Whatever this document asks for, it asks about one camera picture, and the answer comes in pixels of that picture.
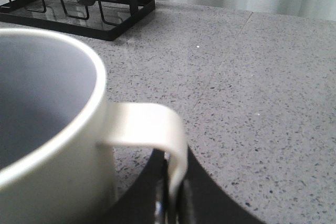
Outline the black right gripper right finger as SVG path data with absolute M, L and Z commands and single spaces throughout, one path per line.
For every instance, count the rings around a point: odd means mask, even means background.
M 233 201 L 188 149 L 188 169 L 178 200 L 179 223 L 262 223 Z

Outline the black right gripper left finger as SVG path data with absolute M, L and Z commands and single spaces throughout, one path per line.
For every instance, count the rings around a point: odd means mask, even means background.
M 153 150 L 133 185 L 103 215 L 104 223 L 165 223 L 167 202 L 167 161 Z

